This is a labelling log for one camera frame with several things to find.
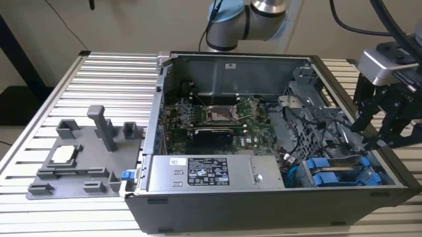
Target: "motherboard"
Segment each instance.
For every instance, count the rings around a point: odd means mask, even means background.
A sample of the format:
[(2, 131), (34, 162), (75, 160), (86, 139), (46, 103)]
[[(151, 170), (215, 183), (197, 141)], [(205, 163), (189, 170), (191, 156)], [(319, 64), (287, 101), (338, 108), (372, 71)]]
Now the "motherboard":
[(234, 104), (222, 105), (193, 95), (167, 105), (167, 153), (277, 155), (281, 145), (261, 100), (237, 95), (226, 100)]

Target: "aluminum extrusion table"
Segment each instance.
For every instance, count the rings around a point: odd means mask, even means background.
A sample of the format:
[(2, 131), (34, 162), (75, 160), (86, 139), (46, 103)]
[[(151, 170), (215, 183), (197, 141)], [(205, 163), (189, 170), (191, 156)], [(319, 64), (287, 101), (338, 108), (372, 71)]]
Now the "aluminum extrusion table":
[[(143, 237), (124, 200), (119, 197), (27, 200), (26, 193), (58, 136), (62, 119), (94, 125), (86, 117), (88, 106), (106, 106), (112, 124), (135, 121), (147, 130), (157, 83), (158, 56), (92, 52), (79, 56), (47, 102), (0, 161), (0, 234), (40, 236)], [(346, 60), (326, 59), (326, 66), (350, 96), (358, 70)], [(384, 115), (376, 116), (376, 128)], [(422, 144), (396, 149), (408, 169), (422, 183)], [(299, 228), (191, 233), (211, 236), (350, 236), (421, 237), (422, 195), (398, 207), (378, 209), (352, 227)]]

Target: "black cable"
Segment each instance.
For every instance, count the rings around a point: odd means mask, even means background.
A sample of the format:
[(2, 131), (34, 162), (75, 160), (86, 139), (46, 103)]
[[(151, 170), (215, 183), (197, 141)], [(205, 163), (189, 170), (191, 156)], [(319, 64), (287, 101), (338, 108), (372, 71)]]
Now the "black cable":
[(298, 133), (298, 131), (294, 129), (294, 133), (295, 133), (295, 136), (297, 136), (297, 145), (295, 145), (295, 147), (293, 148), (293, 150), (290, 151), (290, 152), (287, 152), (287, 154), (293, 154), (297, 150), (298, 150), (298, 148), (299, 148), (299, 145), (301, 145), (301, 143), (299, 143), (299, 133)]
[(222, 6), (222, 3), (223, 3), (223, 0), (221, 0), (221, 2), (219, 2), (218, 5), (217, 5), (217, 0), (214, 0), (214, 5), (213, 5), (213, 10), (211, 10), (211, 14), (210, 14), (210, 19), (209, 19), (207, 27), (206, 27), (206, 30), (205, 30), (205, 32), (203, 32), (203, 35), (201, 36), (201, 40), (199, 40), (199, 44), (198, 44), (198, 51), (199, 51), (199, 52), (201, 52), (201, 45), (202, 45), (202, 43), (203, 43), (205, 36), (209, 35), (209, 30), (210, 30), (210, 28), (211, 28), (213, 20), (214, 20), (215, 17), (217, 17), (219, 8), (221, 8), (221, 6)]
[(386, 27), (396, 41), (398, 42), (404, 50), (412, 55), (412, 57), (416, 59), (417, 63), (422, 67), (422, 53), (420, 53), (418, 48), (410, 42), (405, 32), (402, 31), (401, 27), (397, 25), (382, 0), (370, 0), (370, 4), (376, 10), (376, 13), (378, 15), (378, 18), (384, 26)]
[(291, 114), (291, 116), (301, 120), (303, 123), (306, 124), (311, 124), (311, 125), (319, 125), (321, 123), (319, 122), (313, 122), (313, 121), (309, 121), (307, 119), (305, 119), (303, 117), (301, 117), (299, 115), (295, 114), (295, 112), (291, 110), (291, 108), (289, 106), (285, 106), (283, 108), (286, 108)]
[(342, 144), (338, 144), (338, 143), (333, 143), (330, 145), (325, 145), (323, 147), (319, 147), (318, 150), (314, 151), (314, 153), (311, 154), (311, 156), (317, 156), (319, 154), (319, 152), (323, 151), (323, 149), (329, 148), (329, 147), (333, 147), (333, 146), (341, 146)]
[(333, 122), (334, 122), (334, 121), (331, 120), (331, 121), (327, 123), (327, 125), (326, 125), (326, 127), (325, 127), (325, 129), (323, 129), (323, 131), (322, 131), (322, 136), (321, 136), (321, 140), (319, 140), (321, 149), (325, 151), (325, 153), (327, 154), (327, 156), (329, 156), (330, 158), (333, 158), (333, 156), (331, 156), (330, 152), (327, 151), (326, 147), (322, 145), (322, 142), (323, 142), (325, 133), (327, 132), (327, 129), (329, 129), (330, 124), (331, 124)]
[(0, 141), (0, 143), (6, 144), (8, 146), (12, 146), (12, 144), (10, 144), (8, 142)]
[(82, 43), (82, 45), (84, 46), (86, 50), (88, 50), (88, 47), (86, 46), (86, 44), (82, 42), (82, 40), (79, 39), (79, 37), (76, 36), (76, 34), (74, 33), (74, 31), (71, 30), (71, 28), (67, 26), (67, 23), (64, 21), (64, 19), (62, 18), (60, 14), (58, 13), (58, 11), (55, 10), (54, 6), (51, 5), (51, 3), (48, 2), (48, 0), (44, 0), (46, 3), (48, 4), (48, 6), (51, 6), (54, 12), (56, 13), (58, 17), (60, 18), (64, 26), (67, 27), (68, 31), (72, 33), (72, 35), (75, 36), (75, 38), (79, 40), (79, 42)]
[(348, 31), (352, 31), (352, 32), (356, 32), (356, 33), (360, 33), (360, 34), (364, 34), (364, 35), (370, 35), (370, 36), (392, 36), (390, 33), (388, 33), (388, 32), (366, 31), (366, 30), (361, 30), (361, 29), (357, 29), (357, 28), (353, 28), (353, 27), (348, 26), (341, 21), (341, 19), (338, 18), (335, 5), (334, 5), (334, 0), (330, 0), (330, 8), (331, 8), (333, 18), (334, 18), (337, 24), (342, 28), (345, 28)]
[(337, 118), (334, 118), (334, 117), (322, 115), (322, 116), (318, 116), (318, 117), (315, 117), (315, 118), (317, 118), (317, 119), (318, 119), (318, 118), (329, 119), (329, 120), (331, 120), (333, 122), (338, 122), (338, 123), (339, 123), (341, 125), (343, 125), (346, 128), (352, 129), (352, 125), (349, 125), (345, 121), (339, 120), (339, 119), (337, 119)]

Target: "black stand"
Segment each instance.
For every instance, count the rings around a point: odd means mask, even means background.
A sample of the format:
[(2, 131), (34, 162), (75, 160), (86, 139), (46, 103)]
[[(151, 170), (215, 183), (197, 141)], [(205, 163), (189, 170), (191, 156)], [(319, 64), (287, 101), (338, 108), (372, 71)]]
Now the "black stand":
[(52, 88), (44, 85), (28, 56), (0, 15), (0, 46), (27, 86), (10, 86), (0, 94), (0, 125), (27, 125)]

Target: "warning label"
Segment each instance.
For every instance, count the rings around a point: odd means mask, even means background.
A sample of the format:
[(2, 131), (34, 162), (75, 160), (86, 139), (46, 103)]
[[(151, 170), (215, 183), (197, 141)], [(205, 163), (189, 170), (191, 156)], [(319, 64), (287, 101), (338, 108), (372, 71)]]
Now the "warning label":
[(189, 184), (230, 185), (227, 158), (189, 158)]

